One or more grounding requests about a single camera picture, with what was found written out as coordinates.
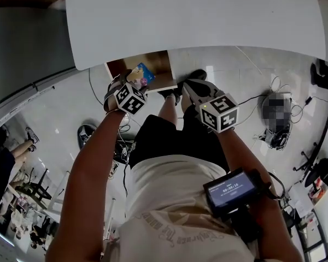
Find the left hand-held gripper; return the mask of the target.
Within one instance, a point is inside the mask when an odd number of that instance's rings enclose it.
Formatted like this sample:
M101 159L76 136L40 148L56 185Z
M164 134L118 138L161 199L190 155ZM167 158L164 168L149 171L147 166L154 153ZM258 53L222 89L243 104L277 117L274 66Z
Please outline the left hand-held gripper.
M127 80L131 73L132 69L126 69L111 81L104 96L105 112L121 110L127 114L136 115L146 105L145 95Z

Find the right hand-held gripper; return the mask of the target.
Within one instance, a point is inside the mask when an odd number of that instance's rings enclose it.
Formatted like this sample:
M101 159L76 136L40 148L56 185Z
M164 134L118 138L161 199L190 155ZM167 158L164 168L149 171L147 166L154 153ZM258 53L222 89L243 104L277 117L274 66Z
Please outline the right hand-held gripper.
M215 89L205 80L185 80L183 89L194 105L200 105L201 122L211 130L221 133L238 123L239 105L226 93L203 103L201 97L213 97Z

